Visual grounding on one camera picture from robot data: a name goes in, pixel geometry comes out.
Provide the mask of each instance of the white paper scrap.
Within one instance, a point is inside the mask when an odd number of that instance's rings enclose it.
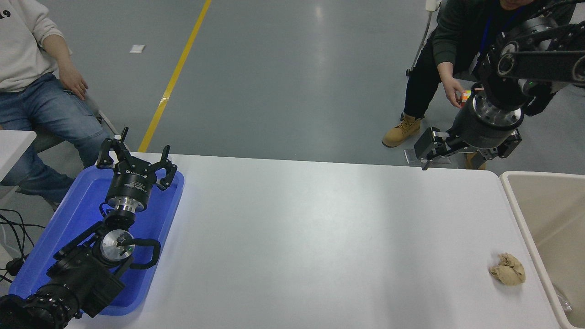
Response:
[[[129,53],[141,53],[144,50],[144,47],[146,47],[145,44],[135,44],[132,46],[132,49],[130,49]]]

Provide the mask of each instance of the robotic arm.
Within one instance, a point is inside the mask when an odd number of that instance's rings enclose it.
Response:
[[[496,156],[508,157],[522,141],[517,128],[525,114],[540,113],[568,84],[585,85],[585,22],[527,20],[499,35],[477,73],[480,82],[453,126],[446,132],[430,127],[415,143],[423,170],[455,153],[479,152],[472,159],[475,169]]]
[[[114,176],[105,202],[113,209],[53,257],[57,262],[47,271],[51,280],[26,299],[7,295],[0,298],[0,327],[18,329],[61,329],[81,311],[95,317],[124,289],[120,280],[130,269],[148,269],[158,262],[160,243],[154,239],[134,238],[129,228],[136,215],[146,209],[153,185],[165,190],[173,181],[177,166],[168,159],[167,145],[159,162],[151,164],[130,154],[120,139],[106,139],[98,157],[99,169],[112,169]],[[118,163],[113,165],[109,151]],[[156,171],[165,169],[158,179]],[[134,263],[137,246],[153,247],[148,263]]]

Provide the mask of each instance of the white sweatshirt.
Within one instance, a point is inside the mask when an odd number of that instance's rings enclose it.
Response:
[[[48,18],[49,10],[34,0],[0,0],[0,91],[22,91],[57,62],[42,44],[63,34]]]

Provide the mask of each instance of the blue jeans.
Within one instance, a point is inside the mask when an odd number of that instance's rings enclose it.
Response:
[[[0,125],[6,130],[33,130],[43,126],[72,143],[84,167],[98,158],[99,147],[109,134],[84,101],[63,91],[61,82],[47,73],[20,92],[0,92]],[[29,147],[2,180],[2,185],[19,186],[20,192],[42,196],[59,203],[73,179],[43,163]]]

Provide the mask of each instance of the hand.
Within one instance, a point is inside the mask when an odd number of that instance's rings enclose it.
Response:
[[[443,80],[443,88],[445,88],[445,96],[451,104],[453,104],[456,108],[461,108],[461,104],[457,101],[461,99],[461,95],[465,92],[463,87],[457,79],[455,78],[446,78]]]
[[[59,80],[67,90],[71,90],[80,100],[85,101],[85,90],[89,87],[81,73],[77,71],[71,61],[58,63],[59,66]]]

